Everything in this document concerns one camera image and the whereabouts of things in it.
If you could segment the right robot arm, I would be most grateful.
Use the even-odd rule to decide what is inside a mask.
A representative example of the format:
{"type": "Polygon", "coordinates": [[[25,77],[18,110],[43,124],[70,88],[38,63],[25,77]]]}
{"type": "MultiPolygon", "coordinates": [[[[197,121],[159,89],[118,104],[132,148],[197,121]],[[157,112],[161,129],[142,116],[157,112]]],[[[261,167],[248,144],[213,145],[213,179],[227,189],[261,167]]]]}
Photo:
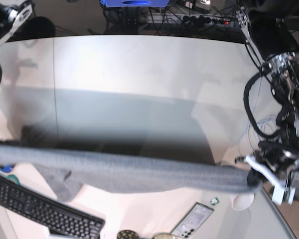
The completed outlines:
{"type": "MultiPolygon", "coordinates": [[[[0,3],[0,47],[27,21],[33,12],[31,0],[24,0],[19,5],[4,5],[0,3]]],[[[2,68],[0,66],[0,83],[2,68]]]]}

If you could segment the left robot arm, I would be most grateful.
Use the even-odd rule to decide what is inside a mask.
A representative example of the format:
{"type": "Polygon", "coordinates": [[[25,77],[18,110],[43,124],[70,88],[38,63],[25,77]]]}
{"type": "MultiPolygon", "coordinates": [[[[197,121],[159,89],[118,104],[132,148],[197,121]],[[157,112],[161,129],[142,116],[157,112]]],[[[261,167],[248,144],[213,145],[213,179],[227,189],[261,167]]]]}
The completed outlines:
{"type": "Polygon", "coordinates": [[[299,17],[299,0],[239,0],[236,6],[244,44],[262,59],[243,93],[249,122],[260,137],[253,156],[289,187],[299,171],[299,45],[286,20],[299,17]],[[249,104],[252,86],[263,77],[282,107],[270,134],[259,128],[249,104]]]}

